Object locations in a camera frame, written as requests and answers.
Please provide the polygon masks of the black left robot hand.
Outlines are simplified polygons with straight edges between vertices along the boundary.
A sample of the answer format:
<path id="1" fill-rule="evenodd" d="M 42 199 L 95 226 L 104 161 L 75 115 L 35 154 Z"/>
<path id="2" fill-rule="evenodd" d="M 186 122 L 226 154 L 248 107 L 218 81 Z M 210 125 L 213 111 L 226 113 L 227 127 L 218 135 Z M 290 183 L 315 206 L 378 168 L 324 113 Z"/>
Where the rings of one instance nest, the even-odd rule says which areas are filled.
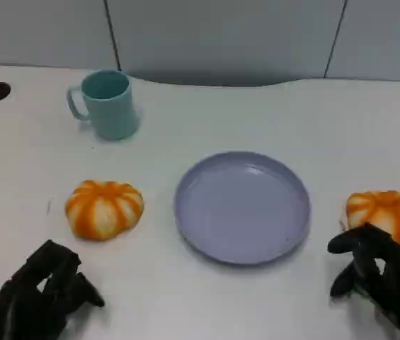
<path id="1" fill-rule="evenodd" d="M 80 264 L 77 253 L 52 240 L 32 253 L 1 287 L 0 339 L 58 339 L 82 305 L 104 307 Z"/>

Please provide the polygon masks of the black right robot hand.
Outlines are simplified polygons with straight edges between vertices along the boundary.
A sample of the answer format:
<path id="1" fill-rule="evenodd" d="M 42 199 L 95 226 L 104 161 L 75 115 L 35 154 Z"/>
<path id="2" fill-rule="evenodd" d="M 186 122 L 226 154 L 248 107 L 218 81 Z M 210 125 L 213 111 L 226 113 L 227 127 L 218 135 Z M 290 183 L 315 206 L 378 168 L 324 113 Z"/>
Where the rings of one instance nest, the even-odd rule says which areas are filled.
<path id="1" fill-rule="evenodd" d="M 331 239 L 328 252 L 353 255 L 336 276 L 330 297 L 359 293 L 400 331 L 400 243 L 390 233 L 365 223 Z"/>

